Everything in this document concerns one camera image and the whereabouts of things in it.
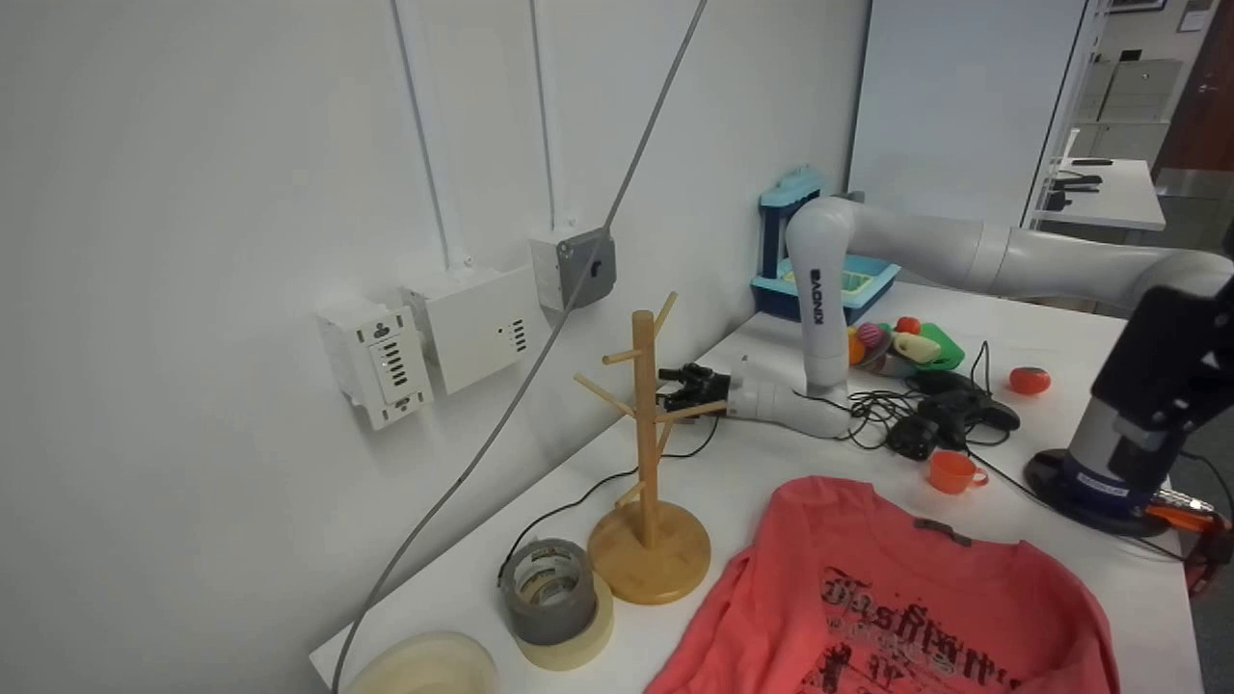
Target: black tool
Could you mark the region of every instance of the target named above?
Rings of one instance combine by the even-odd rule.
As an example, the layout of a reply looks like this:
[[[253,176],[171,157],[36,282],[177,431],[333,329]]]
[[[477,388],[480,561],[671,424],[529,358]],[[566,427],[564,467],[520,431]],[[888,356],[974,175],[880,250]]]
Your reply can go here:
[[[1009,435],[1019,412],[995,401],[964,374],[923,372],[910,377],[923,404],[888,431],[888,448],[907,460],[926,460],[934,448],[969,448],[970,427]]]
[[[660,392],[663,412],[674,408],[692,408],[692,404],[709,404],[709,401],[723,401],[727,396],[727,382],[723,374],[709,372],[709,365],[682,365],[682,372],[660,372],[660,387],[671,387],[671,392]]]

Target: tape roll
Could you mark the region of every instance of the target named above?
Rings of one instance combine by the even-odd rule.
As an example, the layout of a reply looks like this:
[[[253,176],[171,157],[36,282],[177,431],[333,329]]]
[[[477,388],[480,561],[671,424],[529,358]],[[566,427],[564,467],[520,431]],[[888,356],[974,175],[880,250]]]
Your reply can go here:
[[[507,631],[520,651],[566,673],[595,658],[614,631],[614,595],[579,544],[537,540],[500,572]]]

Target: table surface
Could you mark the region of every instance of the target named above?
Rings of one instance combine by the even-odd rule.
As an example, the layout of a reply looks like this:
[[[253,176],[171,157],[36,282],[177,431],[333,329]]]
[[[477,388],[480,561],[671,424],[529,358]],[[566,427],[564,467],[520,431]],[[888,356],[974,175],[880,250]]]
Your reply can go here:
[[[1076,175],[1099,175],[1099,193],[1069,193],[1069,209],[1042,211],[1051,225],[1086,225],[1119,232],[1163,232],[1163,211],[1146,157],[1111,157],[1111,167],[1061,167]]]
[[[1051,388],[1037,401],[1013,401],[1009,392],[997,392],[1019,408],[1022,431],[1009,435],[1009,444],[991,448],[987,460],[1013,477],[1032,451],[1063,448],[1073,441],[1086,404],[1086,387],[1123,331],[1119,320],[1102,317],[910,282],[897,282],[871,309],[871,320],[893,320],[901,313],[946,326],[969,347],[969,356],[974,356],[978,338],[991,338],[995,377],[1022,364],[1051,374]],[[797,326],[750,317],[703,364],[723,372],[759,364],[789,382],[800,382],[797,345]],[[853,374],[853,388],[869,387],[880,387],[880,377]],[[709,424],[682,424],[671,435],[671,451],[690,451],[707,427]],[[871,484],[907,514],[946,522],[964,538],[1037,544],[1073,574],[1078,574],[1105,610],[1124,694],[1204,691],[1190,601],[1182,590],[1182,572],[1172,561],[1078,529],[997,477],[974,493],[946,496],[923,484],[916,464],[892,451],[854,451],[853,444],[820,444],[771,424],[740,422],[722,422],[714,444],[698,460],[663,464],[663,496],[687,507],[709,532],[714,561],[707,581],[674,607],[642,610],[615,601],[614,639],[595,662],[564,676],[539,673],[503,631],[492,572],[532,518],[573,500],[586,486],[632,464],[632,424],[622,422],[516,500],[496,511],[484,525],[477,525],[451,552],[374,607],[345,658],[345,678],[407,637],[466,631],[492,656],[500,691],[642,691],[642,682],[674,651],[687,621],[722,574],[723,561],[750,540],[755,518],[764,514],[771,490],[800,476],[829,476]],[[586,544],[590,525],[615,500],[622,490],[624,484],[597,490],[586,507],[539,525],[532,538]],[[339,644],[344,631],[313,651],[318,678],[333,676]]]

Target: black machine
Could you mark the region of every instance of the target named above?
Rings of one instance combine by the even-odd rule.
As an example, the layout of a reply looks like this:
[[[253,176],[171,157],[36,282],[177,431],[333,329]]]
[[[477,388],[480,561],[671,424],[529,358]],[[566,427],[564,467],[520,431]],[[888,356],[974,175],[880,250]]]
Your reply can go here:
[[[1234,404],[1234,282],[1219,296],[1149,291],[1119,336],[1073,448],[1042,451],[1025,484],[1085,525],[1146,538],[1146,511],[1186,435]]]

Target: electronic component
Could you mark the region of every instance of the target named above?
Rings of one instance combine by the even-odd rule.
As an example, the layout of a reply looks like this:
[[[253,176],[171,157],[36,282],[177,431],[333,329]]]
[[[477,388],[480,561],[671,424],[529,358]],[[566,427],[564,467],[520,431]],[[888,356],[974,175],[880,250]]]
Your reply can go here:
[[[907,460],[926,460],[934,448],[969,451],[970,427],[995,427],[1004,435],[1019,427],[1019,412],[970,377],[923,372],[910,387],[923,388],[923,404],[888,431],[888,448]]]
[[[405,291],[444,392],[460,392],[529,353],[529,269],[451,269]]]
[[[383,431],[430,404],[421,331],[399,304],[345,300],[318,313],[344,396]]]

